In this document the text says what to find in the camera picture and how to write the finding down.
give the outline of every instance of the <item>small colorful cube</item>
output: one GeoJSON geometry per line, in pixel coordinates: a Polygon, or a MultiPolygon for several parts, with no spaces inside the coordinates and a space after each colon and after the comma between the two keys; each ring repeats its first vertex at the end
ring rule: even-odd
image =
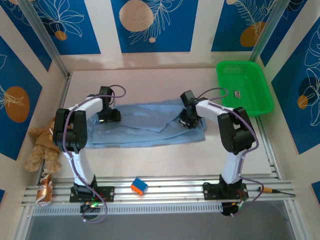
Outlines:
{"type": "Polygon", "coordinates": [[[131,184],[131,189],[137,192],[140,196],[144,194],[147,187],[148,185],[138,177],[136,177],[133,183],[131,184]]]}

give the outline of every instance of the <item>orange screwdriver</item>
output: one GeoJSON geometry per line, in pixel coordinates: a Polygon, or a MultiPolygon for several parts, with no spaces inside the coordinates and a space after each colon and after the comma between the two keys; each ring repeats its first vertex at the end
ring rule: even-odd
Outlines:
{"type": "Polygon", "coordinates": [[[296,196],[295,194],[293,194],[293,193],[288,193],[288,192],[283,192],[283,191],[279,191],[279,190],[277,190],[277,189],[272,189],[271,187],[264,187],[264,190],[263,190],[263,192],[264,193],[266,193],[266,194],[288,194],[288,195],[292,195],[292,196],[296,196]]]}

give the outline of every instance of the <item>green tray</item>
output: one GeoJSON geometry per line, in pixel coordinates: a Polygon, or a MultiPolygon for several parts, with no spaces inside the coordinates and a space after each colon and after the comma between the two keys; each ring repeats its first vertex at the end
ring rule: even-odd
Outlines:
{"type": "Polygon", "coordinates": [[[270,113],[274,109],[270,90],[261,67],[251,61],[222,61],[216,66],[218,84],[228,89],[222,104],[243,107],[249,117],[270,113]]]}

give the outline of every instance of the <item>light blue towel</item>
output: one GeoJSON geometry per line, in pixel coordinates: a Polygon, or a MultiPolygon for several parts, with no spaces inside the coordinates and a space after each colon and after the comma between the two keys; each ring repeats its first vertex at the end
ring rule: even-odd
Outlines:
{"type": "Polygon", "coordinates": [[[180,99],[116,108],[121,112],[121,122],[100,124],[96,115],[87,121],[87,147],[136,148],[205,140],[204,120],[195,129],[179,124],[179,115],[184,109],[180,99]]]}

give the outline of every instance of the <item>teddy bear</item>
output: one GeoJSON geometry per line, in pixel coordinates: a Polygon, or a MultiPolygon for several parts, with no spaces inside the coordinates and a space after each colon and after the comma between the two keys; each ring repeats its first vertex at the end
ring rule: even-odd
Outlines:
{"type": "Polygon", "coordinates": [[[27,171],[37,171],[43,160],[46,173],[56,173],[61,170],[62,165],[58,159],[60,150],[52,140],[54,126],[55,118],[52,118],[45,128],[32,127],[28,130],[28,134],[36,140],[32,152],[24,162],[27,171]]]}

